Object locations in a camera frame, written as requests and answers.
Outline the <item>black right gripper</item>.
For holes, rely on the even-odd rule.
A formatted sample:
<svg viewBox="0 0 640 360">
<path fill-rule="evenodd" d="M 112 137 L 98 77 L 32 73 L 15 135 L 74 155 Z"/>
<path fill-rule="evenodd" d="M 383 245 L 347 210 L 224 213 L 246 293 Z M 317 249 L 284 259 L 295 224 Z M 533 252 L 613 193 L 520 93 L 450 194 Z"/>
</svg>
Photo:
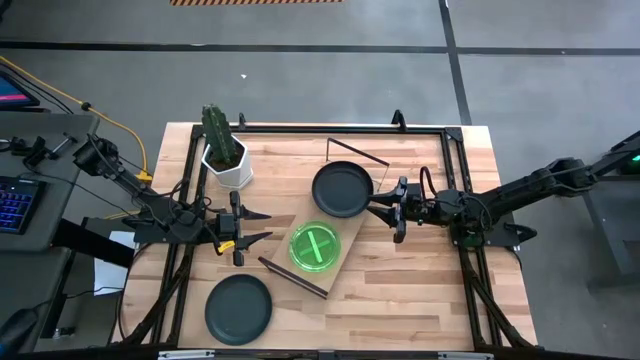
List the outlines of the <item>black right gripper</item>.
<svg viewBox="0 0 640 360">
<path fill-rule="evenodd" d="M 407 223 L 415 222 L 421 226 L 428 218 L 433 205 L 426 199 L 420 183 L 409 183 L 404 176 L 399 178 L 396 190 L 371 195 L 369 200 L 382 205 L 397 207 L 372 207 L 372 214 L 381 219 L 390 228 L 395 228 L 393 242 L 400 244 L 407 233 Z"/>
</svg>

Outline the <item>black aluminium rig frame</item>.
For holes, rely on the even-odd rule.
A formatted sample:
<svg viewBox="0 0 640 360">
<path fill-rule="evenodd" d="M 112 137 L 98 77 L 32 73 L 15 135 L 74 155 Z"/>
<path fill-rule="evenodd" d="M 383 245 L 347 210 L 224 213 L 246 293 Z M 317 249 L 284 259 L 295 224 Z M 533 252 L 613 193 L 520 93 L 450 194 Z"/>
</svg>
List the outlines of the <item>black aluminium rig frame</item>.
<svg viewBox="0 0 640 360">
<path fill-rule="evenodd" d="M 164 192 L 182 178 L 192 132 L 190 123 L 166 126 L 153 187 Z M 447 188 L 440 137 L 399 133 L 391 125 L 373 127 L 387 134 L 356 133 L 339 126 L 299 129 L 291 133 L 238 134 L 250 152 L 254 178 L 241 190 L 242 202 L 271 219 L 249 221 L 247 233 L 273 232 L 245 255 L 245 266 L 234 267 L 230 254 L 218 257 L 211 246 L 198 246 L 188 283 L 181 348 L 231 348 L 208 332 L 204 309 L 217 283 L 236 273 L 261 279 L 274 301 L 272 319 L 261 337 L 238 348 L 320 350 L 472 350 L 459 255 L 446 229 L 410 225 L 402 244 L 392 231 L 366 214 L 358 237 L 328 299 L 324 300 L 268 271 L 258 257 L 271 259 L 307 199 L 311 181 L 325 163 L 326 139 L 333 137 L 376 156 L 385 166 L 331 144 L 331 160 L 361 163 L 374 181 L 385 177 L 381 190 L 391 190 L 399 176 L 416 181 L 428 166 L 436 189 Z M 486 126 L 462 127 L 472 189 L 484 192 L 500 185 L 500 177 Z M 130 273 L 122 310 L 123 328 L 131 334 L 158 297 L 168 247 L 154 245 L 137 259 Z M 529 342 L 536 334 L 520 265 L 508 250 L 489 247 L 486 260 L 496 302 L 511 324 Z"/>
</svg>

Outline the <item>backlit black keyboard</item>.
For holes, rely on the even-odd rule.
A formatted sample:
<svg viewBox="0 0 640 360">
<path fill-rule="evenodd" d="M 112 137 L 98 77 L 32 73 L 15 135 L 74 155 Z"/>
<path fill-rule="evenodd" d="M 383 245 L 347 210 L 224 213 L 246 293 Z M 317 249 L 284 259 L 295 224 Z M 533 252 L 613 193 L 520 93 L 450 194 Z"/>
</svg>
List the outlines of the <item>backlit black keyboard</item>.
<svg viewBox="0 0 640 360">
<path fill-rule="evenodd" d="M 0 233 L 26 232 L 46 185 L 43 181 L 0 176 Z"/>
</svg>

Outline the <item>silver bracket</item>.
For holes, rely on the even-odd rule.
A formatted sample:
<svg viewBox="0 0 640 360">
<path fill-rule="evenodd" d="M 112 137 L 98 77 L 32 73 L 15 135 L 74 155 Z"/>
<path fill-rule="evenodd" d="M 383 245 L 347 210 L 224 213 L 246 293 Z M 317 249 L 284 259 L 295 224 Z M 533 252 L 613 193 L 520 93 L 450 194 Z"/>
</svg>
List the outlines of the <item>silver bracket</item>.
<svg viewBox="0 0 640 360">
<path fill-rule="evenodd" d="M 478 352 L 439 352 L 438 360 L 495 360 L 493 354 Z"/>
<path fill-rule="evenodd" d="M 212 360 L 215 358 L 213 350 L 172 350 L 158 353 L 157 360 Z"/>
</svg>

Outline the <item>wooden shelf with black frame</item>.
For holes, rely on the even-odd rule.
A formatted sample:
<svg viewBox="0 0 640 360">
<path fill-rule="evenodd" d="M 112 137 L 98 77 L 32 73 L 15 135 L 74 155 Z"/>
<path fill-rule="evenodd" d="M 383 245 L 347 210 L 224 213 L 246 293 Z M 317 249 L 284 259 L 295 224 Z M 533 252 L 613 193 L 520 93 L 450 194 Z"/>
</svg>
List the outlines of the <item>wooden shelf with black frame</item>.
<svg viewBox="0 0 640 360">
<path fill-rule="evenodd" d="M 265 229 L 273 232 L 276 221 L 285 224 L 275 252 L 258 258 L 264 267 L 308 293 L 328 297 L 369 213 L 351 218 L 324 213 L 313 200 L 312 181 L 328 163 L 349 161 L 369 173 L 377 192 L 391 163 L 374 153 L 374 146 L 380 143 L 379 139 L 337 135 L 303 139 L 292 144 L 294 152 L 287 159 L 274 163 L 276 175 L 288 175 L 280 184 L 293 196 L 278 195 L 269 202 L 272 218 L 265 222 Z"/>
</svg>

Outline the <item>white paper sheet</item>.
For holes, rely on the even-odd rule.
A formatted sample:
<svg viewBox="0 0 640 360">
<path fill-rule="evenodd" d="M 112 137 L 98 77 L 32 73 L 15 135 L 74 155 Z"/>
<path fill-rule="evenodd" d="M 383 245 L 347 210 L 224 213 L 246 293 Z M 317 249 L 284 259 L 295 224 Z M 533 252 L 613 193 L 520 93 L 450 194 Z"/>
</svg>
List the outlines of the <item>white paper sheet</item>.
<svg viewBox="0 0 640 360">
<path fill-rule="evenodd" d="M 134 243 L 134 233 L 125 231 L 112 231 L 109 239 L 127 246 L 136 251 L 138 246 Z M 94 294 L 96 296 L 107 295 L 124 289 L 128 269 L 104 260 L 94 260 Z"/>
</svg>

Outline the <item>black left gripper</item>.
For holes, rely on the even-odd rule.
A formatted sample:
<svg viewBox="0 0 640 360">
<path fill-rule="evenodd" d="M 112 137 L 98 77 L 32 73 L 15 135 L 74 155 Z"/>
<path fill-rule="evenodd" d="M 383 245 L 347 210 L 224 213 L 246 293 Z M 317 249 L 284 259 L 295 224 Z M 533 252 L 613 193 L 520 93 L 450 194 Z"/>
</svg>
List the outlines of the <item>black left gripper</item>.
<svg viewBox="0 0 640 360">
<path fill-rule="evenodd" d="M 214 235 L 214 249 L 217 255 L 223 255 L 225 252 L 231 252 L 232 263 L 234 266 L 244 265 L 243 251 L 248 250 L 254 243 L 268 238 L 272 232 L 261 232 L 242 236 L 241 219 L 245 220 L 264 220 L 270 219 L 271 216 L 251 211 L 241 204 L 241 197 L 238 191 L 229 193 L 231 211 L 220 210 L 216 214 Z M 224 252 L 219 252 L 218 247 L 227 241 L 234 241 L 235 246 Z"/>
</svg>

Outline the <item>black metal stand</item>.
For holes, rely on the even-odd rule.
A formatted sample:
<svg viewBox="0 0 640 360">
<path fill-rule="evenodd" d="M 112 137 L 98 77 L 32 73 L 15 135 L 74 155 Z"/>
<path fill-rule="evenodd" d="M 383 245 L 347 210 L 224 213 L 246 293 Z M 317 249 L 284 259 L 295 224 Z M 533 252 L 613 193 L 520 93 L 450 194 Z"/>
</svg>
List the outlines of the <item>black metal stand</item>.
<svg viewBox="0 0 640 360">
<path fill-rule="evenodd" d="M 640 259 L 629 248 L 640 250 L 640 131 L 610 148 L 589 166 L 595 184 L 584 199 L 606 256 L 614 264 L 608 275 L 588 282 L 591 292 L 640 287 Z"/>
</svg>

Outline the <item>computer monitor with pink screen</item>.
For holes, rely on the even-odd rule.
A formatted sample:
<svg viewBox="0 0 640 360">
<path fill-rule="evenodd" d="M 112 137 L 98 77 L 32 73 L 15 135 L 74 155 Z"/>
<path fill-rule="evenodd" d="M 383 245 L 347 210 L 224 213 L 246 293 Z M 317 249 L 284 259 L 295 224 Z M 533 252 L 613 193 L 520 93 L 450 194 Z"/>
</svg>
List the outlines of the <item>computer monitor with pink screen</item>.
<svg viewBox="0 0 640 360">
<path fill-rule="evenodd" d="M 0 71 L 0 110 L 38 106 L 40 101 L 9 74 Z"/>
</svg>

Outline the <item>black rounded object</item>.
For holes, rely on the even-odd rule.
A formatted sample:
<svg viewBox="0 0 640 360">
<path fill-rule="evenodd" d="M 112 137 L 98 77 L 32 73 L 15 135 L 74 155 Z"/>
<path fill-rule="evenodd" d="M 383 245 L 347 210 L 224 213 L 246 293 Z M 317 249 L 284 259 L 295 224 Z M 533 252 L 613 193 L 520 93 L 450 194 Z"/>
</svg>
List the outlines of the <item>black rounded object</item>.
<svg viewBox="0 0 640 360">
<path fill-rule="evenodd" d="M 38 322 L 34 308 L 16 311 L 0 326 L 0 357 L 16 353 Z"/>
</svg>

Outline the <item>grey desk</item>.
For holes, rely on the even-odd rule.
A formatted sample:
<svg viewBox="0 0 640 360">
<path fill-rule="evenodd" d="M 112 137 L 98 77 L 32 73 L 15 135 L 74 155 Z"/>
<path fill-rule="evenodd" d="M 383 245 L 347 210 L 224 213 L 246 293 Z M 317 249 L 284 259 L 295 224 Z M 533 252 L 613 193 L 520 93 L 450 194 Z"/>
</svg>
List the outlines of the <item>grey desk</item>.
<svg viewBox="0 0 640 360">
<path fill-rule="evenodd" d="M 0 176 L 43 181 L 46 187 L 29 224 L 22 235 L 0 232 L 0 252 L 40 252 L 54 238 L 80 169 L 73 163 L 73 153 L 94 133 L 99 120 L 89 115 L 53 113 L 0 112 L 0 139 L 14 137 L 32 145 L 38 137 L 52 150 L 71 136 L 56 160 L 44 159 L 30 171 L 23 159 L 8 152 L 0 153 Z"/>
</svg>

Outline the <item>white hexagonal plant pot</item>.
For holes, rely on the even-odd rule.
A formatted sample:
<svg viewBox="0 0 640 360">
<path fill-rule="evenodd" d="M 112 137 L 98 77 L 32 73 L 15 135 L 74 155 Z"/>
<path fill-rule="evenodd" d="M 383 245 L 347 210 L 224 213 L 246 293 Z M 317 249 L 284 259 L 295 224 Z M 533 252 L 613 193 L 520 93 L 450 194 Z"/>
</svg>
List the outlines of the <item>white hexagonal plant pot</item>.
<svg viewBox="0 0 640 360">
<path fill-rule="evenodd" d="M 201 163 L 215 176 L 218 184 L 221 187 L 240 190 L 251 182 L 254 172 L 251 167 L 249 152 L 245 144 L 235 136 L 232 136 L 232 138 L 241 152 L 240 160 L 237 166 L 224 171 L 216 170 L 209 160 L 212 154 L 210 145 L 207 145 L 205 147 L 203 155 L 201 157 Z"/>
</svg>

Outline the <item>green cactus plant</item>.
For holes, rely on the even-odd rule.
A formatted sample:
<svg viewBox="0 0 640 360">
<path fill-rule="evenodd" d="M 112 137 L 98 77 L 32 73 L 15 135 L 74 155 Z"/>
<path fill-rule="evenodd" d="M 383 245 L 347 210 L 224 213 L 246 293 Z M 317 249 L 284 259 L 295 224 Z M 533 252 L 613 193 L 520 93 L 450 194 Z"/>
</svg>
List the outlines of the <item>green cactus plant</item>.
<svg viewBox="0 0 640 360">
<path fill-rule="evenodd" d="M 205 105 L 202 109 L 202 125 L 210 147 L 209 164 L 217 171 L 235 167 L 239 162 L 239 153 L 225 113 L 218 106 Z"/>
</svg>

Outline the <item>dark grey round plate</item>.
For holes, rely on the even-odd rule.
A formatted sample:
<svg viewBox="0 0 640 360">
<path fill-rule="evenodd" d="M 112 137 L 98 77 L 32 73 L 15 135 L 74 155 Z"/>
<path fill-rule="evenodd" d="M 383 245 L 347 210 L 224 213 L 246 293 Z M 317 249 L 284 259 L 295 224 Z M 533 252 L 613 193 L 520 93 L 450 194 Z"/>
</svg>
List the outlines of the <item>dark grey round plate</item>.
<svg viewBox="0 0 640 360">
<path fill-rule="evenodd" d="M 205 324 L 223 344 L 248 344 L 267 328 L 273 302 L 267 286 L 257 277 L 236 274 L 219 282 L 205 303 Z"/>
<path fill-rule="evenodd" d="M 336 218 L 351 218 L 367 208 L 373 194 L 373 180 L 356 163 L 330 162 L 316 173 L 311 193 L 324 213 Z"/>
</svg>

